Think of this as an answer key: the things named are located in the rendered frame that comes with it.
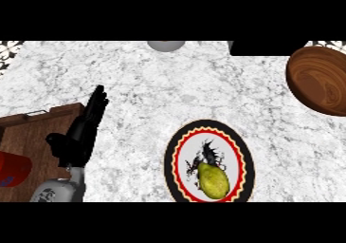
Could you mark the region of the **black rimmed dragon plate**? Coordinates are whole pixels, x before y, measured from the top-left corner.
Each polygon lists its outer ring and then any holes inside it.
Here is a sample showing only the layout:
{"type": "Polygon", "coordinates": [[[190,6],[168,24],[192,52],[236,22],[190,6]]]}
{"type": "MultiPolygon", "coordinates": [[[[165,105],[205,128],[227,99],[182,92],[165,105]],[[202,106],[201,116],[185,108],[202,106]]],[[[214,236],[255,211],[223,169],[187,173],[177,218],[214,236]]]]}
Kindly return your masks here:
{"type": "Polygon", "coordinates": [[[254,185],[252,157],[239,135],[219,121],[189,122],[173,134],[164,177],[176,202],[247,202],[254,185]],[[198,165],[213,161],[226,174],[227,192],[210,198],[199,189],[198,165]]]}

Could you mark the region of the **brown wooden bowl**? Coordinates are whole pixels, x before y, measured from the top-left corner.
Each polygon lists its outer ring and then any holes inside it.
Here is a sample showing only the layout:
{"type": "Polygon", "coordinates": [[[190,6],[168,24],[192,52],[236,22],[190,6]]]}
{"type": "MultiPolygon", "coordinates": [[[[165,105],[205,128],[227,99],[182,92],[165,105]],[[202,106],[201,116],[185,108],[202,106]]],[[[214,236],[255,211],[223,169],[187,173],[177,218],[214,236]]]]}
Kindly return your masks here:
{"type": "Polygon", "coordinates": [[[285,65],[288,89],[316,112],[346,117],[346,54],[326,47],[303,47],[285,65]]]}

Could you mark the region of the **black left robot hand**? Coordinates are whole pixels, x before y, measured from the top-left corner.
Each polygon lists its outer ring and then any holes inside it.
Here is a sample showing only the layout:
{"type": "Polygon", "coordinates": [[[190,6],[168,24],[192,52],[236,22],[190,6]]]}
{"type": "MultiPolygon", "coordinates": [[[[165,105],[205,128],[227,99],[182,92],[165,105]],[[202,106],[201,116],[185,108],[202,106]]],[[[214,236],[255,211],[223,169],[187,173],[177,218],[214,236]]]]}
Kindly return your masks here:
{"type": "Polygon", "coordinates": [[[94,88],[83,114],[75,117],[65,134],[50,133],[46,142],[59,167],[83,168],[90,160],[96,129],[109,100],[103,86],[94,88]]]}

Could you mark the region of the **open brown wooden drawer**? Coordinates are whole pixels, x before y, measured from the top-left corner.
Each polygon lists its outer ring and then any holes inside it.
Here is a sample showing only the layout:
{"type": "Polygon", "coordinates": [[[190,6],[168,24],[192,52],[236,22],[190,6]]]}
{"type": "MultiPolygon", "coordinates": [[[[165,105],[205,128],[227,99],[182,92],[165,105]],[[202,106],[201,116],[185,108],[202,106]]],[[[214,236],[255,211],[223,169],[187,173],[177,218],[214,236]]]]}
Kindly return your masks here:
{"type": "Polygon", "coordinates": [[[0,187],[0,202],[25,202],[40,184],[50,178],[69,178],[65,168],[57,166],[46,136],[63,134],[74,118],[81,114],[81,103],[52,107],[40,115],[18,114],[0,118],[0,151],[26,157],[32,169],[25,180],[13,187],[0,187]]]}

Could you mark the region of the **grey round object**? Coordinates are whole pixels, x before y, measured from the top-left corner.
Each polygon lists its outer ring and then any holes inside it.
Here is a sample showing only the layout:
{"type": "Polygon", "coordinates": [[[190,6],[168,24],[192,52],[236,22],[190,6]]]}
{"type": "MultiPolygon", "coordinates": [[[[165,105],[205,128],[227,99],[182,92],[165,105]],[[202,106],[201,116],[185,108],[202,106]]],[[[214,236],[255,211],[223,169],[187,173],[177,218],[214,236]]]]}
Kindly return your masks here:
{"type": "Polygon", "coordinates": [[[159,52],[171,52],[182,48],[183,41],[148,41],[148,46],[159,52]]]}

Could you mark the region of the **yellow-green tomato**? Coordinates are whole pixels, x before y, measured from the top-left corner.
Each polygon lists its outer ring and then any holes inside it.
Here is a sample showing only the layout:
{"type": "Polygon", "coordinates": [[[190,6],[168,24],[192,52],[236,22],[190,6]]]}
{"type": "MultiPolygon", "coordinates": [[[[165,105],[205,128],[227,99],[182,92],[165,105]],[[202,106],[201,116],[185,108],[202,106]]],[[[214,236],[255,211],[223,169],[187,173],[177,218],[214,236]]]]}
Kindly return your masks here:
{"type": "Polygon", "coordinates": [[[221,199],[229,192],[229,182],[224,171],[207,164],[198,165],[199,189],[210,199],[221,199]]]}

